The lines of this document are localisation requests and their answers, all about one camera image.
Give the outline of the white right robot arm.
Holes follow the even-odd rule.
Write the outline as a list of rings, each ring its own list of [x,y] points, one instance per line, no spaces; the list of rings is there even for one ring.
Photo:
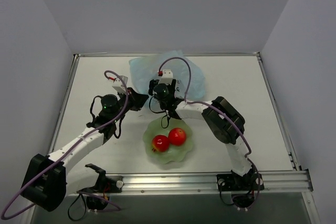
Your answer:
[[[154,79],[149,83],[149,95],[154,97],[160,108],[173,119],[196,119],[205,121],[213,135],[224,143],[232,165],[233,182],[244,189],[252,182],[255,165],[249,160],[251,148],[244,137],[245,119],[222,96],[214,100],[189,101],[175,96],[176,80],[170,84]]]

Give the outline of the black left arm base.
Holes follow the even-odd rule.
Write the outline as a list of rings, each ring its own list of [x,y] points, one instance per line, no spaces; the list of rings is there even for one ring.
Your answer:
[[[109,178],[104,169],[94,164],[85,165],[85,172],[76,192],[85,196],[86,208],[96,213],[121,211],[122,208],[113,203],[108,194],[122,192],[122,177]]]

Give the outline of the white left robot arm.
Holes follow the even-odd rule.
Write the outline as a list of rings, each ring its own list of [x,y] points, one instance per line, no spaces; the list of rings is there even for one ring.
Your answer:
[[[72,169],[96,148],[104,145],[119,129],[128,111],[139,111],[148,95],[128,88],[127,94],[100,97],[101,111],[92,116],[84,131],[57,151],[35,155],[26,172],[20,195],[47,211],[55,210],[70,195],[82,190],[101,193],[112,181],[106,171],[94,164],[79,172]]]

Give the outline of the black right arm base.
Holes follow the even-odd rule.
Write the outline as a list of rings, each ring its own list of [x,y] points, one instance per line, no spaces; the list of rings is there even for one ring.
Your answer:
[[[217,174],[217,188],[221,202],[227,207],[248,211],[265,189],[262,176],[257,172],[245,174]]]

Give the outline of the red fake apple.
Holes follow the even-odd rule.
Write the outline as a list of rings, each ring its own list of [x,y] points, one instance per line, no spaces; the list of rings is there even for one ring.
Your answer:
[[[175,146],[181,146],[186,141],[186,133],[182,128],[176,127],[170,130],[168,134],[168,139],[170,144]]]

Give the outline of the light blue plastic bag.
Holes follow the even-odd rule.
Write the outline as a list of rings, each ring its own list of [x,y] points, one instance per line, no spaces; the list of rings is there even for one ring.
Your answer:
[[[175,96],[198,101],[205,95],[205,77],[202,70],[189,59],[182,51],[169,51],[153,56],[144,56],[131,59],[130,76],[132,84],[138,93],[148,94],[150,81],[158,79],[160,65],[167,59],[179,57],[165,63],[163,69],[170,69],[176,79]]]

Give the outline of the red fake pomegranate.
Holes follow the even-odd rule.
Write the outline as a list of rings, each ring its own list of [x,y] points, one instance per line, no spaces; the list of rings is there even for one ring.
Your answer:
[[[152,139],[151,142],[152,152],[165,152],[170,147],[170,141],[165,135],[157,135]]]

